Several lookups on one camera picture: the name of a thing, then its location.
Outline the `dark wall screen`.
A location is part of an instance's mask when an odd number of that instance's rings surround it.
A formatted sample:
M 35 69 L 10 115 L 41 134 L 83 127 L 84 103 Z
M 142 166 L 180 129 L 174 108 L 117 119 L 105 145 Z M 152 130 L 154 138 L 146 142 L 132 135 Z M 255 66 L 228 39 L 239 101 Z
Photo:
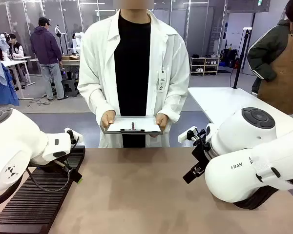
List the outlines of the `dark wall screen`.
M 228 13 L 268 12 L 271 0 L 228 0 Z

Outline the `seated person with cap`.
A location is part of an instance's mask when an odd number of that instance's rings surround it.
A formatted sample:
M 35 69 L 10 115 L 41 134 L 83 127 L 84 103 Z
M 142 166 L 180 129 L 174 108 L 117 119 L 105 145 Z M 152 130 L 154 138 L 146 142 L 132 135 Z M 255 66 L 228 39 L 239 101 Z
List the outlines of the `seated person with cap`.
M 10 54 L 12 58 L 23 58 L 24 50 L 14 34 L 9 34 Z

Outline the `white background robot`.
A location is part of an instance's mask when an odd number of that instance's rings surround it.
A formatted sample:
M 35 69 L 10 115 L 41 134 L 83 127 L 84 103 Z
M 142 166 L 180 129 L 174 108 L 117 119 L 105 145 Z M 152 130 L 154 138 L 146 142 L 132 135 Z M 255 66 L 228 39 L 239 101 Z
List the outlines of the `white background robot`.
M 73 52 L 79 54 L 81 52 L 81 42 L 84 32 L 76 32 L 73 34 L 72 43 L 73 43 Z

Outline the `person's right hand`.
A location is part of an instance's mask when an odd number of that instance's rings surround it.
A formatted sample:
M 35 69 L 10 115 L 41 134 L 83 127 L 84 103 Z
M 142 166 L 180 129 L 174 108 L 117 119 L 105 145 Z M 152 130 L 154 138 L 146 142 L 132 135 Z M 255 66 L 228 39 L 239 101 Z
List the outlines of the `person's right hand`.
M 114 123 L 116 113 L 114 110 L 109 110 L 104 112 L 101 118 L 101 125 L 104 129 L 106 129 L 110 124 Z

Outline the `person's left hand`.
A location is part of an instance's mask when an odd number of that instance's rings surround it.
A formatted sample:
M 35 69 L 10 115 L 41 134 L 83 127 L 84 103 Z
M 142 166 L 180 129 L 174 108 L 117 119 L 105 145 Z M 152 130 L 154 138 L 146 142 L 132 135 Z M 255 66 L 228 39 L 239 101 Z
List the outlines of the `person's left hand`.
M 166 129 L 166 125 L 168 123 L 168 116 L 163 113 L 158 113 L 156 116 L 156 124 L 160 127 L 163 132 Z

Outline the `long black ribbed tray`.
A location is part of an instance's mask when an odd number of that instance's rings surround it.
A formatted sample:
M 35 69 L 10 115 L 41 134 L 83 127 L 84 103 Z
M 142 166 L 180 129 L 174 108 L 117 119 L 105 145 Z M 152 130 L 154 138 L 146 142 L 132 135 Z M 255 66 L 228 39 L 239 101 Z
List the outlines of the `long black ribbed tray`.
M 77 146 L 61 161 L 78 171 L 84 156 Z M 56 168 L 36 168 L 0 212 L 0 234 L 48 234 L 72 183 Z

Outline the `person in brown apron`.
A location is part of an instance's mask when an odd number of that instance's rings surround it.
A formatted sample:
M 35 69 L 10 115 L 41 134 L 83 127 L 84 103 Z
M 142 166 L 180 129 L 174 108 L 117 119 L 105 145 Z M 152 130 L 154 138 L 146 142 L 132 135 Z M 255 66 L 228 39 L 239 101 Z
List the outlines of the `person in brown apron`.
M 293 114 L 293 0 L 285 19 L 263 34 L 248 50 L 256 75 L 251 94 L 288 115 Z

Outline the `white side table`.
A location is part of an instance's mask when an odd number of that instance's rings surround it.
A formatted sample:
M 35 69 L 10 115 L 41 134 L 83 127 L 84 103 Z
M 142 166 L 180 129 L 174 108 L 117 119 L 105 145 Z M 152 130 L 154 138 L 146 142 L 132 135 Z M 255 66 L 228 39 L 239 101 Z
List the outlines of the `white side table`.
M 220 126 L 228 117 L 242 108 L 256 107 L 266 111 L 274 118 L 278 137 L 293 130 L 293 117 L 240 88 L 190 87 L 188 91 L 210 122 L 217 126 Z

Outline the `white-sleeved right forearm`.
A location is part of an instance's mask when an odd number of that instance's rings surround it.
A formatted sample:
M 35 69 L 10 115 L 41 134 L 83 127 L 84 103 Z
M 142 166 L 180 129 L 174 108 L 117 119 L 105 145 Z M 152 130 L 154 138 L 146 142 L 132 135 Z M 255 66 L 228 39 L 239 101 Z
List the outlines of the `white-sleeved right forearm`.
M 114 111 L 114 109 L 108 104 L 102 92 L 100 80 L 93 73 L 88 74 L 80 71 L 78 90 L 91 112 L 95 114 L 97 123 L 101 125 L 104 113 Z

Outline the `person in white lab coat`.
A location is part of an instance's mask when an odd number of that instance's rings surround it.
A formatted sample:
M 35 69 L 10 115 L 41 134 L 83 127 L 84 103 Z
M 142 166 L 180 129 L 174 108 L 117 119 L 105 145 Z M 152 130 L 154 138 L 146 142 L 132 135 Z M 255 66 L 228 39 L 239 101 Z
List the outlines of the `person in white lab coat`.
M 152 13 L 154 0 L 114 0 L 113 5 L 117 12 L 93 23 L 82 37 L 80 71 L 93 73 L 100 80 L 102 92 L 116 113 L 114 123 L 117 117 L 154 117 L 156 124 L 169 80 L 189 72 L 185 42 Z M 166 71 L 167 83 L 158 93 L 160 70 Z M 169 147 L 172 124 L 168 120 L 160 135 L 107 134 L 108 127 L 98 124 L 99 147 Z

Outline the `white-sleeved left forearm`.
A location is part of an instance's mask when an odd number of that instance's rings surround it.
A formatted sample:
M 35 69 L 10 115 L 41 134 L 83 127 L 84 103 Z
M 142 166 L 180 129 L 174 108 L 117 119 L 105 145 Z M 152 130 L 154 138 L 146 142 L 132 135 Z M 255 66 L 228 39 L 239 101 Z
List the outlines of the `white-sleeved left forearm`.
M 164 105 L 158 112 L 168 116 L 169 120 L 176 123 L 188 96 L 189 72 L 175 74 L 169 80 Z

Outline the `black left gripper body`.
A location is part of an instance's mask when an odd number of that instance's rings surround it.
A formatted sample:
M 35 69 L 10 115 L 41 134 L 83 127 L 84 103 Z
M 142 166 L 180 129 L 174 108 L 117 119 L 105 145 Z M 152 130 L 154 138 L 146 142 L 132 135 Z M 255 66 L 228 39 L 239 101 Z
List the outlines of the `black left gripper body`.
M 67 175 L 70 175 L 73 171 L 73 168 L 70 166 L 67 159 L 64 161 L 55 160 L 55 164 L 57 165 L 57 170 L 61 171 L 63 173 L 67 173 Z

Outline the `man in purple hoodie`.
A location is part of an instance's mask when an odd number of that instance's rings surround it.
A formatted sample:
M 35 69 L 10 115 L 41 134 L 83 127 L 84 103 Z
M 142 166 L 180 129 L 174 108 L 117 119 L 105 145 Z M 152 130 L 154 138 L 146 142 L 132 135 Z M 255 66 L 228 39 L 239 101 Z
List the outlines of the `man in purple hoodie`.
M 49 19 L 40 17 L 38 26 L 30 36 L 32 52 L 38 59 L 42 77 L 44 78 L 46 97 L 49 101 L 54 99 L 51 83 L 56 89 L 57 100 L 66 99 L 62 85 L 60 66 L 62 66 L 62 54 L 57 41 L 49 32 Z

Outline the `white shoe shelf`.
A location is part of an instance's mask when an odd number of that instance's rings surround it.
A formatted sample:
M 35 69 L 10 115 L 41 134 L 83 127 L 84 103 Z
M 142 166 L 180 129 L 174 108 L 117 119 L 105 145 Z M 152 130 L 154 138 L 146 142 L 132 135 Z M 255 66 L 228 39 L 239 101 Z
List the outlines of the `white shoe shelf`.
M 219 57 L 191 57 L 190 75 L 216 75 L 218 73 Z

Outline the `white background desk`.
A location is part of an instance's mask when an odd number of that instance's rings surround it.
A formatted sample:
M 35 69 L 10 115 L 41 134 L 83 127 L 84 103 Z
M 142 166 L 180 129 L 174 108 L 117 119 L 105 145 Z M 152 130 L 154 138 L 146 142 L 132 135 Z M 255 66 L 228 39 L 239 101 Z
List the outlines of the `white background desk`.
M 22 80 L 25 79 L 25 76 L 23 75 L 23 72 L 21 70 L 20 65 L 23 64 L 25 66 L 25 70 L 26 70 L 26 74 L 27 74 L 27 78 L 28 81 L 26 81 L 26 87 L 34 85 L 36 82 L 32 82 L 31 78 L 30 78 L 30 74 L 28 72 L 28 68 L 26 65 L 26 60 L 5 60 L 5 61 L 1 61 L 1 63 L 4 65 L 4 67 L 6 67 L 7 69 L 11 69 L 14 75 L 14 78 L 16 80 L 16 84 L 17 87 L 19 89 L 19 94 L 20 96 L 18 97 L 19 100 L 33 100 L 33 97 L 25 97 L 22 91 L 22 87 L 21 87 L 21 82 L 19 79 L 19 76 L 17 75 L 17 71 L 19 72 L 19 75 L 21 76 Z

